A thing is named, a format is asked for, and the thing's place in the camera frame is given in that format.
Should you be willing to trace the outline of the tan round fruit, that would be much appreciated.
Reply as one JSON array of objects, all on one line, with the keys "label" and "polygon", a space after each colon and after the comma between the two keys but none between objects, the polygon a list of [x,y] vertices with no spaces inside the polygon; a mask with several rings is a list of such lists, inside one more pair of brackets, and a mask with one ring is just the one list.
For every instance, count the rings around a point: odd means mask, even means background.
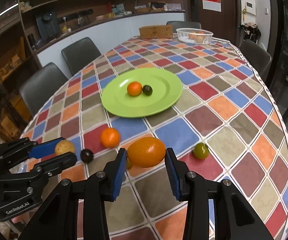
[{"label": "tan round fruit", "polygon": [[55,146],[55,155],[61,155],[67,152],[75,153],[75,146],[71,141],[61,140]]}]

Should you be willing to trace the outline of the dark purple plum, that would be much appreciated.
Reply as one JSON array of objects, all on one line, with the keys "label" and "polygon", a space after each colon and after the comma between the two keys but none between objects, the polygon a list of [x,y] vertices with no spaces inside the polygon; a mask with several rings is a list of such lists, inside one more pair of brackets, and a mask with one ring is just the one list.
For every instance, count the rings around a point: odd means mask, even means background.
[{"label": "dark purple plum", "polygon": [[83,161],[85,164],[88,164],[93,161],[94,154],[90,149],[86,148],[86,149],[81,150],[80,158],[81,158],[81,161]]}]

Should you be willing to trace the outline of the green yellow tomato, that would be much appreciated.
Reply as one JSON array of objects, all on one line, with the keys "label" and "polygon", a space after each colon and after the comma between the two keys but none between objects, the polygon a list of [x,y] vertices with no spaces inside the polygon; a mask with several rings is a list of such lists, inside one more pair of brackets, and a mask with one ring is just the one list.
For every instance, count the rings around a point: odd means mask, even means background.
[{"label": "green yellow tomato", "polygon": [[204,160],[209,156],[210,151],[205,143],[200,142],[194,147],[193,154],[197,159]]}]

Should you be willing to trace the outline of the mandarin orange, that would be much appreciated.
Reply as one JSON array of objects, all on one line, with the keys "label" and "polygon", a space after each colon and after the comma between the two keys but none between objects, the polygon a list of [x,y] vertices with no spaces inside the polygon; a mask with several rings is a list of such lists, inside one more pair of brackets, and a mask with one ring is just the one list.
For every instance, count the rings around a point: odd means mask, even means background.
[{"label": "mandarin orange", "polygon": [[115,148],[119,146],[120,140],[120,133],[115,128],[108,127],[100,134],[100,142],[105,148]]}]

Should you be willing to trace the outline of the large orange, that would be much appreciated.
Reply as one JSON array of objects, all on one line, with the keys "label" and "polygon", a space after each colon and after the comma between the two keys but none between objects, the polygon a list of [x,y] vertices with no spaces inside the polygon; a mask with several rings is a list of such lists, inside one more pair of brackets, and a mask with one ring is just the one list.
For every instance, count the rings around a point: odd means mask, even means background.
[{"label": "large orange", "polygon": [[166,154],[164,143],[155,137],[141,138],[127,149],[130,162],[141,168],[149,168],[162,162]]}]

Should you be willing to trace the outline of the green plate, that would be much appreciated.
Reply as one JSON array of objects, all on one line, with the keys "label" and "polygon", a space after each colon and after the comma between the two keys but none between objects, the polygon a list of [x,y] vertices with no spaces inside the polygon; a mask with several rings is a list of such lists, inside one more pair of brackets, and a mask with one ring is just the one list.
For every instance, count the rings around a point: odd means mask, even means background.
[{"label": "green plate", "polygon": [[[152,87],[146,96],[127,93],[129,83],[137,81]],[[163,112],[173,106],[181,96],[183,86],[179,77],[159,68],[141,68],[128,71],[112,79],[102,92],[103,107],[111,114],[123,118],[141,118]]]}]

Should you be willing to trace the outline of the dark chair near left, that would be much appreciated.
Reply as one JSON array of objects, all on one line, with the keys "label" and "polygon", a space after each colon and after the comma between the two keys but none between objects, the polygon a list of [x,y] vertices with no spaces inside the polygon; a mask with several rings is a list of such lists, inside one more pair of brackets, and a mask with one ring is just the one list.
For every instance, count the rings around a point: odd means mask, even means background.
[{"label": "dark chair near left", "polygon": [[32,118],[34,118],[49,98],[67,81],[68,78],[63,72],[51,62],[37,71],[21,85],[19,94]]}]

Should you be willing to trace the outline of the dark chair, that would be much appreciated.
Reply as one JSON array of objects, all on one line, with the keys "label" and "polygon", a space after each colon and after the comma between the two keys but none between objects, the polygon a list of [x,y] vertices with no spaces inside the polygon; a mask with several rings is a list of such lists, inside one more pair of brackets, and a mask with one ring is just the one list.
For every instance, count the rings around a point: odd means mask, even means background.
[{"label": "dark chair", "polygon": [[51,62],[37,71],[21,85],[19,94],[32,118],[34,118],[49,98],[67,81],[68,78],[63,72]]},{"label": "dark chair", "polygon": [[251,40],[244,40],[239,46],[241,53],[266,82],[271,67],[270,54]]},{"label": "dark chair", "polygon": [[67,46],[61,53],[72,76],[101,56],[99,49],[89,37]]}]

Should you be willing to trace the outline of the colourful checkered tablecloth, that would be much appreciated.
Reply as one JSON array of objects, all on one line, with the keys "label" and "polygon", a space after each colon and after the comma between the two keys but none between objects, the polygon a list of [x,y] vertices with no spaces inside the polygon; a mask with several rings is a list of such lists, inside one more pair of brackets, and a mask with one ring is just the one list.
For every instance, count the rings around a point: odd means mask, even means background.
[{"label": "colourful checkered tablecloth", "polygon": [[[106,85],[140,68],[165,69],[179,77],[183,91],[177,103],[147,118],[126,119],[107,112],[101,104]],[[64,137],[77,152],[88,148],[95,158],[51,178],[46,191],[63,178],[84,180],[115,158],[117,149],[100,143],[108,127],[119,131],[121,147],[157,137],[190,170],[209,180],[231,180],[271,235],[286,238],[288,133],[263,81],[229,42],[193,46],[176,38],[132,38],[74,75],[34,116],[23,136],[38,142]],[[204,160],[193,154],[200,142],[210,151]]]}]

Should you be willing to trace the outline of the mandarin on plate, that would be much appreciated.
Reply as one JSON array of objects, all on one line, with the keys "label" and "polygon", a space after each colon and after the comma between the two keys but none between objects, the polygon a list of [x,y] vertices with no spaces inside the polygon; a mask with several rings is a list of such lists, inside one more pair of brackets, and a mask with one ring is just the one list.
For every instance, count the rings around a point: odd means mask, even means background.
[{"label": "mandarin on plate", "polygon": [[142,93],[142,85],[141,83],[134,81],[128,84],[127,93],[130,96],[138,96]]}]

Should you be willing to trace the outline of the dark green plum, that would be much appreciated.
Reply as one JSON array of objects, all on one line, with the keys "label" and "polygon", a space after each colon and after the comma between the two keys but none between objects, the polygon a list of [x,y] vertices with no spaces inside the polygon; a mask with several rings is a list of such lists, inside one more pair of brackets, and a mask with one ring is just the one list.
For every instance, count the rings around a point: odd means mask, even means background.
[{"label": "dark green plum", "polygon": [[153,92],[153,89],[151,86],[149,85],[144,85],[143,88],[142,88],[142,92],[143,94],[145,94],[146,96],[150,96]]}]

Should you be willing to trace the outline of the black coffee machine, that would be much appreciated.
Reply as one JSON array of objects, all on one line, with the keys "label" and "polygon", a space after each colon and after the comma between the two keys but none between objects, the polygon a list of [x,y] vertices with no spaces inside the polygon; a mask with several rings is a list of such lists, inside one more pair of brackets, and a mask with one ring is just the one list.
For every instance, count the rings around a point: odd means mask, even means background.
[{"label": "black coffee machine", "polygon": [[52,40],[60,35],[60,26],[54,11],[47,11],[36,16],[36,22],[42,39]]}]

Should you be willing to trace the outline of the glass kettle on counter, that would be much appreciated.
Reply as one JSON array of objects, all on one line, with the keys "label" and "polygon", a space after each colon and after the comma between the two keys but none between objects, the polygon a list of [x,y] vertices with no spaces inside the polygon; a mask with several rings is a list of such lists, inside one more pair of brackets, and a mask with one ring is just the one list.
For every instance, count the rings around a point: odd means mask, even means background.
[{"label": "glass kettle on counter", "polygon": [[76,28],[84,27],[88,24],[87,16],[78,15]]}]

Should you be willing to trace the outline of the dark chair right side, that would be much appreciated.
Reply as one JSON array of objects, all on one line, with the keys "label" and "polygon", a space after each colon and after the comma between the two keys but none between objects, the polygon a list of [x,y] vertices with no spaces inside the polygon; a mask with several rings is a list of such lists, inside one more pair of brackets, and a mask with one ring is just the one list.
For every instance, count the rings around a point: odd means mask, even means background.
[{"label": "dark chair right side", "polygon": [[266,82],[271,67],[270,54],[251,40],[244,40],[239,46],[241,53]]}]

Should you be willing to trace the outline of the oranges in basket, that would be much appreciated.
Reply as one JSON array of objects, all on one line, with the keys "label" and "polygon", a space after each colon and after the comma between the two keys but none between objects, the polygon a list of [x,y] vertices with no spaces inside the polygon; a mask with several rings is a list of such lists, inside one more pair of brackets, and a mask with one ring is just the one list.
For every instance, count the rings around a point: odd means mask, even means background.
[{"label": "oranges in basket", "polygon": [[205,34],[203,31],[192,32],[188,34],[188,38],[196,43],[202,44],[205,40]]}]

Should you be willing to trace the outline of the dark chair far end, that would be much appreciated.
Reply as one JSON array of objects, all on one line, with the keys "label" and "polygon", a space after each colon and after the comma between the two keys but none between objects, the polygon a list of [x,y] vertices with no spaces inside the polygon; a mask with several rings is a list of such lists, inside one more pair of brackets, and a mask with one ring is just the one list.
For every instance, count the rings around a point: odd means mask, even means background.
[{"label": "dark chair far end", "polygon": [[177,33],[177,29],[179,28],[194,28],[201,29],[201,24],[199,22],[190,22],[190,21],[168,21],[167,25],[171,25],[173,29],[173,33]]}]

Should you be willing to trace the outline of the dark brown door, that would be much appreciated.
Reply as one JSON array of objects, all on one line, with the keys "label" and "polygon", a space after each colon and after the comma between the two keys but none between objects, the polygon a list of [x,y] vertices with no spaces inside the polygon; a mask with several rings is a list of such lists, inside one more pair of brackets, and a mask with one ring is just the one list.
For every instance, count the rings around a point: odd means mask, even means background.
[{"label": "dark brown door", "polygon": [[198,22],[214,37],[239,43],[241,0],[184,0],[186,20]]}]

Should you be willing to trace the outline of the white wall intercom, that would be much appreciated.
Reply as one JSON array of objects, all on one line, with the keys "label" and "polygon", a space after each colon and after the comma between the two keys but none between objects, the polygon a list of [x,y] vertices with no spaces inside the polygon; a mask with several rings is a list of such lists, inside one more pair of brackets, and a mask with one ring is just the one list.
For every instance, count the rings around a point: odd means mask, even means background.
[{"label": "white wall intercom", "polygon": [[245,10],[247,14],[256,15],[256,7],[253,3],[245,2]]}]

